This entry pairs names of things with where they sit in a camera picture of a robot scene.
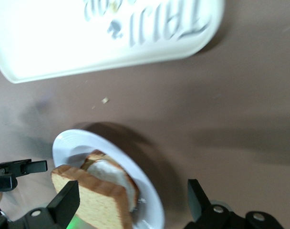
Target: metal screw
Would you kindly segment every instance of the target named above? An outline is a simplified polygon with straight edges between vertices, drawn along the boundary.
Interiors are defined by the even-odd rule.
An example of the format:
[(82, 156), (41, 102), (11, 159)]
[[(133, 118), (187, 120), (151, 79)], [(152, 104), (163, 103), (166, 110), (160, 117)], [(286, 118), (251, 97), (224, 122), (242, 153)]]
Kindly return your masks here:
[(215, 206), (213, 209), (217, 213), (223, 213), (223, 208), (221, 206)]
[(38, 216), (38, 215), (40, 215), (40, 213), (41, 213), (41, 211), (40, 211), (40, 210), (33, 211), (33, 212), (31, 213), (31, 216), (35, 217), (35, 216)]
[(258, 221), (265, 221), (265, 217), (260, 213), (254, 213), (253, 218), (257, 219)]

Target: brown table surface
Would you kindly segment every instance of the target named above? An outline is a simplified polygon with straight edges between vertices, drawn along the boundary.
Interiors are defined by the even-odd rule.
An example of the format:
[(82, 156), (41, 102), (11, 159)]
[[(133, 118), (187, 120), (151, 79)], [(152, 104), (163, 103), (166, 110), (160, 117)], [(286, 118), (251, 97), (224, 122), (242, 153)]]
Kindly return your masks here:
[(0, 162), (49, 166), (3, 196), (12, 219), (56, 194), (52, 144), (72, 128), (106, 137), (139, 164), (167, 229), (192, 220), (189, 178), (237, 214), (265, 211), (290, 229), (290, 0), (227, 1), (217, 35), (183, 60), (21, 84), (0, 73)]

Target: bread slice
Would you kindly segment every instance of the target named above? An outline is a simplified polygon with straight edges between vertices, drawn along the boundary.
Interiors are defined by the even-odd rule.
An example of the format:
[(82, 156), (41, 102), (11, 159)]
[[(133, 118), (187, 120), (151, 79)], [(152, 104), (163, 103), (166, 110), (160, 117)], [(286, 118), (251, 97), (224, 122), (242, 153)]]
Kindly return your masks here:
[(127, 192), (129, 210), (132, 212), (136, 208), (140, 191), (126, 171), (110, 156), (99, 150), (94, 150), (85, 159), (81, 169), (100, 180), (123, 186)]
[(86, 171), (62, 165), (52, 171), (57, 193), (70, 180), (78, 180), (80, 205), (76, 214), (97, 229), (132, 229), (126, 190)]

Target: white filling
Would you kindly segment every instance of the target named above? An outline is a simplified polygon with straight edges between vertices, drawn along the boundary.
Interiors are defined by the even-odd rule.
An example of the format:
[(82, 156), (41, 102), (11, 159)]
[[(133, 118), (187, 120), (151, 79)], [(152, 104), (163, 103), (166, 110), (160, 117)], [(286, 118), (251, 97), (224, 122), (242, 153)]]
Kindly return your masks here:
[(109, 163), (107, 160), (97, 160), (88, 169), (87, 172), (91, 175), (99, 178), (100, 180), (105, 180), (112, 182), (117, 185), (121, 185), (126, 189), (129, 202), (129, 210), (134, 210), (134, 196), (135, 189), (127, 181), (126, 174), (122, 169), (119, 169)]

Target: white tray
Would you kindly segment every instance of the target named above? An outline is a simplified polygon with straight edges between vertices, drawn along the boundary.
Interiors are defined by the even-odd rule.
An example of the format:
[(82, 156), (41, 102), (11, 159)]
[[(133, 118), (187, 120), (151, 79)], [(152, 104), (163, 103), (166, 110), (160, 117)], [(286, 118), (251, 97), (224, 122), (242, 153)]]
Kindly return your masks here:
[[(161, 200), (141, 168), (121, 149), (94, 133), (84, 130), (67, 130), (59, 134), (53, 143), (55, 166), (63, 164), (80, 167), (86, 156), (99, 149), (112, 157), (134, 180), (140, 189), (140, 203), (134, 215), (134, 229), (163, 229), (164, 210)], [(92, 229), (90, 225), (75, 217), (70, 226), (75, 229)]]
[(0, 70), (21, 83), (188, 57), (223, 12), (224, 0), (0, 0)]

